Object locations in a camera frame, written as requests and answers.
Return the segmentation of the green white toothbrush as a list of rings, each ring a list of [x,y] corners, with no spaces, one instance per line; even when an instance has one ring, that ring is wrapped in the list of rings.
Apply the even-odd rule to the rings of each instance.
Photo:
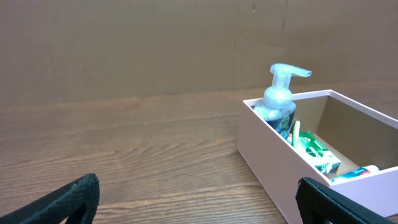
[[[293,130],[292,130],[292,146],[293,147],[297,147],[299,145],[300,125],[301,125],[301,122],[296,121],[293,126]]]

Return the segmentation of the clear sanitizer bottle dark label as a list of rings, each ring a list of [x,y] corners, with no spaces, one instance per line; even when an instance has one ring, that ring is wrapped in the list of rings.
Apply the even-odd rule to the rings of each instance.
[[[290,90],[291,78],[310,77],[312,72],[284,63],[273,64],[270,72],[273,74],[272,85],[265,90],[262,100],[255,105],[254,112],[287,139],[296,110]]]

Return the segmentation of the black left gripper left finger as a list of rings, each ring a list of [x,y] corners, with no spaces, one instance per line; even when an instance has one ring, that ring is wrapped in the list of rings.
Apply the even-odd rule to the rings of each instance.
[[[86,174],[1,217],[1,223],[92,223],[100,200],[96,174]]]

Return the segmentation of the green soap bar packet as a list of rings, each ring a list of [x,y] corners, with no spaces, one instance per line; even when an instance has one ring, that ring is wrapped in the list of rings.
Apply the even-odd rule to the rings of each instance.
[[[327,177],[335,175],[341,164],[341,161],[310,131],[299,133],[298,144],[294,146],[294,150]]]

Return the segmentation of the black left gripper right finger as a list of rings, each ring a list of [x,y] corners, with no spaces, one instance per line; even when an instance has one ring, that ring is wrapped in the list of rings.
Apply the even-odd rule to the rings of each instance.
[[[394,224],[310,177],[299,180],[295,199],[303,224]]]

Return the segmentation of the red green toothpaste tube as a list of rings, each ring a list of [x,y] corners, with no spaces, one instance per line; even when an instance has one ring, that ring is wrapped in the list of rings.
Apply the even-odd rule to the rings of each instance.
[[[355,170],[349,171],[345,174],[341,174],[335,178],[332,178],[330,181],[332,183],[336,183],[336,184],[343,183],[343,182],[347,182],[350,180],[356,180],[361,176],[377,173],[379,171],[380,171],[380,169],[375,165],[359,167]]]

